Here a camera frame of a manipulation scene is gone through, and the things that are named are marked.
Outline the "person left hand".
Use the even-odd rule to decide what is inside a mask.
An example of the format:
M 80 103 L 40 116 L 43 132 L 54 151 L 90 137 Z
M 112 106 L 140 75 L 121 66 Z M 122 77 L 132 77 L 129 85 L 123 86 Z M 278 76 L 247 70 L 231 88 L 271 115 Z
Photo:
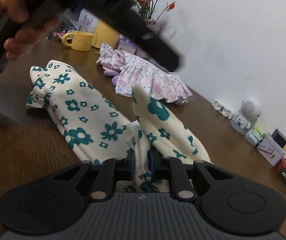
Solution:
M 29 18 L 24 0 L 0 0 L 0 19 L 5 14 L 15 23 L 24 23 Z M 33 45 L 44 39 L 46 33 L 55 29 L 58 24 L 59 19 L 54 17 L 45 22 L 41 28 L 20 29 L 13 38 L 7 39 L 4 43 L 7 59 L 15 60 L 21 57 Z

